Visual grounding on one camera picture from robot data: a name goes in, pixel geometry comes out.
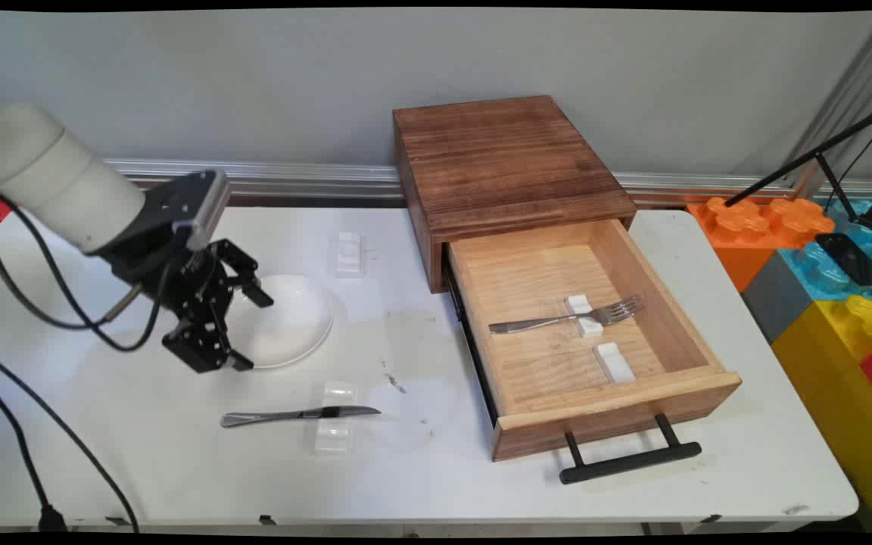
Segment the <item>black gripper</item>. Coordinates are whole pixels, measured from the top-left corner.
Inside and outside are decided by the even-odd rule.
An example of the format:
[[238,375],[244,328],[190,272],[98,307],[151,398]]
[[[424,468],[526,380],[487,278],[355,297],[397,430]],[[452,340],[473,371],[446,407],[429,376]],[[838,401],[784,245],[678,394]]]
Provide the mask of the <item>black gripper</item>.
[[227,365],[239,372],[255,368],[228,337],[225,317],[231,292],[239,289],[259,308],[271,307],[274,300],[257,278],[257,261],[238,245],[217,239],[190,251],[173,228],[163,227],[110,244],[99,256],[118,279],[141,285],[143,294],[176,314],[179,324],[160,343],[194,372]]

